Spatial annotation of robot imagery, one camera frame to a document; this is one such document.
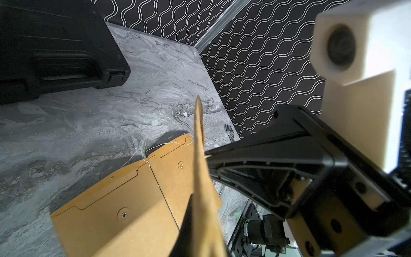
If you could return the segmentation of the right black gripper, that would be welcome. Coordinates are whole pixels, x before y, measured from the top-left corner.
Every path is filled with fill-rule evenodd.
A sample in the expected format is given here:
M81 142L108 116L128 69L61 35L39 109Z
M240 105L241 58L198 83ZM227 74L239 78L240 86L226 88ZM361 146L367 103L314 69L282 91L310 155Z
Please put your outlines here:
M288 106L248 138L206 151L209 165L292 164L292 168L210 168L279 218L312 256L411 254L411 198L369 158L303 107Z

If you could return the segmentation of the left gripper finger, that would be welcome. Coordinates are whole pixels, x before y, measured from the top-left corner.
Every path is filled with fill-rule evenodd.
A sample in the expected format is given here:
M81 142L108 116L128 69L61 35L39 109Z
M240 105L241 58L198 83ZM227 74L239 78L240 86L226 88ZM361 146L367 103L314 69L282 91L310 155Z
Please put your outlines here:
M191 194L187 204L179 236L169 257L190 257L192 253L192 216L193 197Z

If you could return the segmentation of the brown file bag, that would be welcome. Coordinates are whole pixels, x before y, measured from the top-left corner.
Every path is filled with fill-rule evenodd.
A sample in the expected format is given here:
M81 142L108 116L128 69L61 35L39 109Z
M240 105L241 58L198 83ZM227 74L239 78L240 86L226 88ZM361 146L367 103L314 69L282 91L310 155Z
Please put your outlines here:
M204 154L203 108L200 97L194 109L194 195L192 207L193 257L227 257L228 249L224 241L218 218L221 200L209 175Z
M50 218L68 257L167 257L178 236L144 160L113 172Z
M194 192L194 143L190 133L146 150L147 161L180 228Z

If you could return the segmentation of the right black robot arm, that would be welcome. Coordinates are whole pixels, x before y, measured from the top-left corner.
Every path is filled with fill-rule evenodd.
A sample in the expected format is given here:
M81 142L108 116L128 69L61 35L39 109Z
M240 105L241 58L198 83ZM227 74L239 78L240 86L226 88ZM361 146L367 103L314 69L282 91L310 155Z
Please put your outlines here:
M280 105L274 123L206 152L212 179L268 210L254 206L239 222L232 253L251 244L304 257L411 254L411 194L309 110Z

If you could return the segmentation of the black plastic tool case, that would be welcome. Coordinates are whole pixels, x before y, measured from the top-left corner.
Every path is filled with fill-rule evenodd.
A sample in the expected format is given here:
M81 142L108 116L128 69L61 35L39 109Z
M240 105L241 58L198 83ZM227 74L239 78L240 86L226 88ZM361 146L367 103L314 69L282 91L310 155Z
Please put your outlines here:
M89 1L1 2L1 104L121 86L130 66Z

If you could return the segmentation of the orange handled adjustable wrench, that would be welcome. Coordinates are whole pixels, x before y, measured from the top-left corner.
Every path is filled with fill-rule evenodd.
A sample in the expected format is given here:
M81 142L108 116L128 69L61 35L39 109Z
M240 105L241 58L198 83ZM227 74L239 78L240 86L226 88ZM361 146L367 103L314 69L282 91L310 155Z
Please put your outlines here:
M235 142L233 128L229 124L225 124L224 129L230 139L230 143Z

